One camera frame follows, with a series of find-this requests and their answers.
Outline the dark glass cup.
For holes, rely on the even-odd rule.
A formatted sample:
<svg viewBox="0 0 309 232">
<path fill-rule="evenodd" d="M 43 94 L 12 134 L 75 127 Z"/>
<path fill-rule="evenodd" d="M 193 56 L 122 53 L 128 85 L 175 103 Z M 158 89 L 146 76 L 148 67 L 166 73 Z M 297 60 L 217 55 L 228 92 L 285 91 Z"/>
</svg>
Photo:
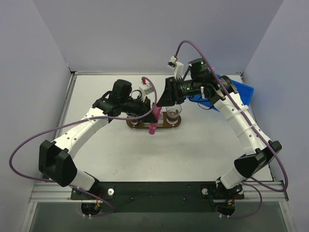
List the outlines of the dark glass cup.
<svg viewBox="0 0 309 232">
<path fill-rule="evenodd" d="M 176 104 L 174 106 L 167 106 L 166 107 L 167 122 L 169 124 L 176 124 L 179 120 L 181 112 L 182 112 L 182 106 L 179 104 Z"/>
<path fill-rule="evenodd" d="M 127 114 L 128 121 L 131 125 L 136 126 L 140 123 L 139 119 L 136 119 L 139 115 L 136 114 Z"/>
</svg>

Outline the clear textured toothbrush holder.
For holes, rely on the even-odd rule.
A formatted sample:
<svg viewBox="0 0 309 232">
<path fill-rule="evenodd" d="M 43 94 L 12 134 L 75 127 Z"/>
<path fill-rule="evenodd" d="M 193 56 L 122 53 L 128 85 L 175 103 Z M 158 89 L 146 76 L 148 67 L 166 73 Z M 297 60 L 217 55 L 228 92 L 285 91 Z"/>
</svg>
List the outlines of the clear textured toothbrush holder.
<svg viewBox="0 0 309 232">
<path fill-rule="evenodd" d="M 163 127 L 163 123 L 164 123 L 164 117 L 163 117 L 163 112 L 160 111 L 157 115 L 157 126 L 158 127 Z"/>
</svg>

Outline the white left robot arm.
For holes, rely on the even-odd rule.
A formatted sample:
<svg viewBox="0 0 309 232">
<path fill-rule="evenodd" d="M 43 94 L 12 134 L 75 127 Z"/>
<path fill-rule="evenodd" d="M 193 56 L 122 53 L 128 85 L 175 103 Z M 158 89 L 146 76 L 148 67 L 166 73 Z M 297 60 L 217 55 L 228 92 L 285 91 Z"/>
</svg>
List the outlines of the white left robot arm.
<svg viewBox="0 0 309 232">
<path fill-rule="evenodd" d="M 153 114 L 154 103 L 147 97 L 155 93 L 153 83 L 146 77 L 137 90 L 138 97 L 132 97 L 132 84 L 118 79 L 113 88 L 95 100 L 84 117 L 65 134 L 53 141 L 45 140 L 39 149 L 39 171 L 60 186 L 72 186 L 82 189 L 82 194 L 89 199 L 99 193 L 98 180 L 92 175 L 79 170 L 74 157 L 82 146 L 101 128 L 122 113 L 126 119 L 139 122 L 157 122 Z"/>
</svg>

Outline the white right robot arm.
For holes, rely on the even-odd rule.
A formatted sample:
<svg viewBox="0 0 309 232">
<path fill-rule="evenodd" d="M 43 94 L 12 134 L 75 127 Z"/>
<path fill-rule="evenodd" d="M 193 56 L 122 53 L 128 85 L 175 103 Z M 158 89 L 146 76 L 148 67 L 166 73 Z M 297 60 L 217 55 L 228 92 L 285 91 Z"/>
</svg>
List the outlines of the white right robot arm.
<svg viewBox="0 0 309 232">
<path fill-rule="evenodd" d="M 237 158 L 234 166 L 216 181 L 218 189 L 231 191 L 267 166 L 282 146 L 259 128 L 228 76 L 215 78 L 202 58 L 190 61 L 187 70 L 191 75 L 189 80 L 174 76 L 165 79 L 164 91 L 157 106 L 182 104 L 185 99 L 199 95 L 225 117 L 244 150 L 244 155 Z"/>
</svg>

